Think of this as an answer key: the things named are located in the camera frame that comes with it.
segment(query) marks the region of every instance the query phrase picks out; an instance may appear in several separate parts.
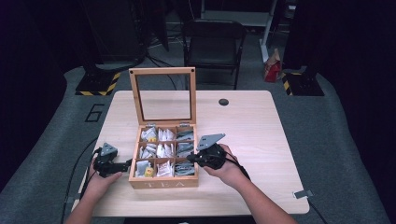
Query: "yellow black warning tape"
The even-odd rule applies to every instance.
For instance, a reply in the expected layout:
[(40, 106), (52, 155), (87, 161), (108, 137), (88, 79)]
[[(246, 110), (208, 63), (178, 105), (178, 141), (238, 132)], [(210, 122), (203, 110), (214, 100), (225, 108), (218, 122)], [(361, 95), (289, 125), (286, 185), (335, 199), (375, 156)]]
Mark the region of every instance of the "yellow black warning tape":
[(114, 91), (114, 88), (116, 88), (117, 81), (120, 78), (120, 73), (117, 73), (114, 75), (113, 79), (111, 80), (110, 85), (108, 86), (106, 91), (76, 91), (76, 95), (86, 95), (86, 96), (92, 96), (92, 95), (110, 95), (111, 92)]
[(291, 91), (290, 85), (288, 80), (286, 79), (286, 74), (282, 73), (282, 82), (283, 82), (283, 87), (285, 88), (286, 94), (287, 95), (293, 95), (293, 92)]

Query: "cardboard box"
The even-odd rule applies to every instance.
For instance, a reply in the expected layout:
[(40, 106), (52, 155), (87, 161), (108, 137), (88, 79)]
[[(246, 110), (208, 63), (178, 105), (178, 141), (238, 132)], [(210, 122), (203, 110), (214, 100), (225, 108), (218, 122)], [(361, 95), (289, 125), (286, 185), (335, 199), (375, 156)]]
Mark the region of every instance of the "cardboard box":
[[(195, 68), (194, 67), (167, 67), (167, 68), (131, 68), (129, 70), (132, 89), (134, 92), (134, 102), (136, 114), (138, 116), (139, 128), (134, 146), (134, 157), (131, 165), (129, 182), (134, 189), (164, 189), (164, 188), (191, 188), (198, 187), (198, 164), (193, 165), (193, 175), (175, 175), (176, 164), (188, 161), (185, 157), (177, 154), (179, 144), (193, 145), (193, 153), (197, 148), (196, 132), (196, 89), (195, 89)], [(145, 90), (144, 86), (149, 85), (143, 82), (156, 80), (159, 78), (166, 80), (166, 76), (173, 77), (173, 80), (186, 80), (188, 85), (186, 90)], [(161, 140), (156, 138), (143, 139), (142, 133), (155, 129), (156, 134), (169, 130), (175, 138)], [(177, 137), (185, 132), (192, 132), (193, 139), (177, 140)], [(149, 145), (164, 147), (174, 146), (174, 151), (162, 158), (150, 155), (149, 158), (142, 157), (143, 150)], [(138, 165), (150, 163), (152, 169), (147, 169), (146, 176), (142, 175), (142, 169), (138, 170)], [(157, 176), (164, 164), (174, 164), (172, 176)]]

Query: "wooden tea box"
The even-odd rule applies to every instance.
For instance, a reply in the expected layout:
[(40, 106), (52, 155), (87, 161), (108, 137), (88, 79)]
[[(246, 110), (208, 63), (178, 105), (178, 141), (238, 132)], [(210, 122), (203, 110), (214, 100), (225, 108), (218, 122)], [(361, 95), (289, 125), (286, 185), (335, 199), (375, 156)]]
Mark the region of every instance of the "wooden tea box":
[[(197, 153), (195, 68), (131, 68), (129, 73), (139, 121), (129, 176), (131, 186), (198, 187), (198, 164), (189, 164), (186, 159), (187, 153)], [(182, 90), (152, 90), (149, 83), (161, 80), (179, 81)], [(183, 175), (185, 169), (193, 175)]]

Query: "gray carpet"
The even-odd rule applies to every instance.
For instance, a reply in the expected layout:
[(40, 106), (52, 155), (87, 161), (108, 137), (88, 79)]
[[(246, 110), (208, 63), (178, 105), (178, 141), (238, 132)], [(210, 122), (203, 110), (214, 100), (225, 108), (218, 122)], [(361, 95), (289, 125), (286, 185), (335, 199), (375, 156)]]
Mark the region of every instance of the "gray carpet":
[[(332, 85), (318, 75), (324, 97), (288, 96), (282, 82), (262, 80), (263, 62), (259, 35), (248, 35), (242, 56), (238, 90), (268, 90), (273, 94), (276, 108), (288, 138), (291, 152), (305, 189), (315, 196), (310, 200), (329, 223), (389, 223), (356, 146), (347, 128), (347, 121), (337, 93)], [(281, 54), (287, 36), (275, 36), (273, 48)], [(170, 51), (162, 46), (149, 49), (151, 56), (174, 66), (182, 66), (182, 47), (171, 40)], [(109, 63), (117, 67), (124, 63)], [(138, 67), (154, 67), (145, 60)], [(82, 68), (64, 76), (68, 87), (64, 99), (46, 131), (0, 194), (0, 223), (59, 223), (68, 178), (78, 155), (98, 136), (113, 94), (109, 96), (76, 96), (75, 87), (84, 75)], [(232, 87), (198, 86), (198, 89), (229, 89)], [(130, 90), (128, 73), (122, 72), (115, 91)], [(94, 104), (103, 111), (98, 122), (85, 122)], [(74, 174), (70, 194), (78, 192), (90, 146), (82, 156)], [(66, 208), (68, 216), (71, 203)], [(300, 223), (321, 223), (311, 208), (306, 215), (294, 216)], [(145, 223), (154, 222), (144, 219)], [(218, 222), (202, 219), (202, 223)], [(163, 219), (162, 223), (176, 223)], [(93, 223), (123, 223), (124, 218), (96, 217)]]

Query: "person's left hand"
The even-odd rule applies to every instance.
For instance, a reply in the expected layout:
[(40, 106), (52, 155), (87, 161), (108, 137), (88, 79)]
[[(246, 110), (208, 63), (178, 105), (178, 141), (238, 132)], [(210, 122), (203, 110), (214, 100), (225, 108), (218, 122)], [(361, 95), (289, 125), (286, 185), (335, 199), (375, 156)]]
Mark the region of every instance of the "person's left hand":
[(90, 200), (92, 203), (97, 203), (103, 195), (107, 192), (108, 188), (111, 184), (116, 182), (121, 176), (122, 172), (115, 173), (114, 175), (110, 175), (106, 178), (99, 176), (96, 171), (93, 169), (93, 162), (95, 159), (92, 160), (91, 167), (90, 167), (90, 174), (87, 178), (91, 178), (87, 189), (85, 190), (84, 196), (82, 199)]

